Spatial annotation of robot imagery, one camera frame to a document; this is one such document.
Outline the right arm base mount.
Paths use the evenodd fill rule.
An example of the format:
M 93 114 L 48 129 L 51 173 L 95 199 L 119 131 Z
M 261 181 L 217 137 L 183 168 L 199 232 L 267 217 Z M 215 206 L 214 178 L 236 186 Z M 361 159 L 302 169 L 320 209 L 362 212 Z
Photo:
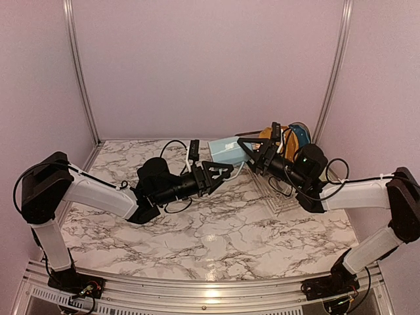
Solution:
M 308 301 L 355 293 L 359 288 L 357 276 L 345 268 L 342 259 L 331 267 L 330 275 L 306 279 L 301 284 L 301 291 Z

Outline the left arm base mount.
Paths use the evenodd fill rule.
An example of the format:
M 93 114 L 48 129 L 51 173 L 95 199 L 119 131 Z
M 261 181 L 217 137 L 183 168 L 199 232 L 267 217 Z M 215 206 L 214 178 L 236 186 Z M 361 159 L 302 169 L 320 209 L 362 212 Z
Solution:
M 54 289 L 72 293 L 75 297 L 90 296 L 99 299 L 102 296 L 104 278 L 79 273 L 74 265 L 61 271 L 47 268 L 47 274 L 48 286 Z

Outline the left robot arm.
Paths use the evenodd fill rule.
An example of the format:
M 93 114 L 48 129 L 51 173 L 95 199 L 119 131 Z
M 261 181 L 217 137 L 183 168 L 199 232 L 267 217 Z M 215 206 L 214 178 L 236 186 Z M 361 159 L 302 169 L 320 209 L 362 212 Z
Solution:
M 190 165 L 182 175 L 174 175 L 164 158 L 152 157 L 138 169 L 135 187 L 116 186 L 72 165 L 65 153 L 55 152 L 16 179 L 13 191 L 21 193 L 21 200 L 14 206 L 58 273 L 58 283 L 76 292 L 83 286 L 83 278 L 72 269 L 71 255 L 55 220 L 62 202 L 80 203 L 134 224 L 145 224 L 159 216 L 164 205 L 212 194 L 233 170 L 230 164 L 203 161 Z

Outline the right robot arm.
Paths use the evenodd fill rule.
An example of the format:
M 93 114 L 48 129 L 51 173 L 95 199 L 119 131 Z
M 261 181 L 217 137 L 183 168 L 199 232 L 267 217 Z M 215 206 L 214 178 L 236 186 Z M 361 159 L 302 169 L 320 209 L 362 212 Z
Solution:
M 391 212 L 390 222 L 349 249 L 331 267 L 325 288 L 340 293 L 351 278 L 370 263 L 386 257 L 403 243 L 419 239 L 419 184 L 409 170 L 399 167 L 391 175 L 330 182 L 320 180 L 330 161 L 315 144 L 298 149 L 295 160 L 282 155 L 286 145 L 267 138 L 238 139 L 255 173 L 268 173 L 290 184 L 300 206 L 310 213 L 337 209 L 382 208 Z

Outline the light blue mug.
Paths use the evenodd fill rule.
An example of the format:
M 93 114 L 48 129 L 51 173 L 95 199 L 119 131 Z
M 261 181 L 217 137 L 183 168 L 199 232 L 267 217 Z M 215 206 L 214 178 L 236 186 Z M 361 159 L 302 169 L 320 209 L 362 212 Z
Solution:
M 249 160 L 248 155 L 238 144 L 238 139 L 238 136 L 232 136 L 218 140 L 211 140 L 207 143 L 213 162 L 231 164 L 234 167 L 237 165 L 239 166 L 236 174 L 226 179 L 226 181 L 230 181 L 238 177 L 244 165 Z

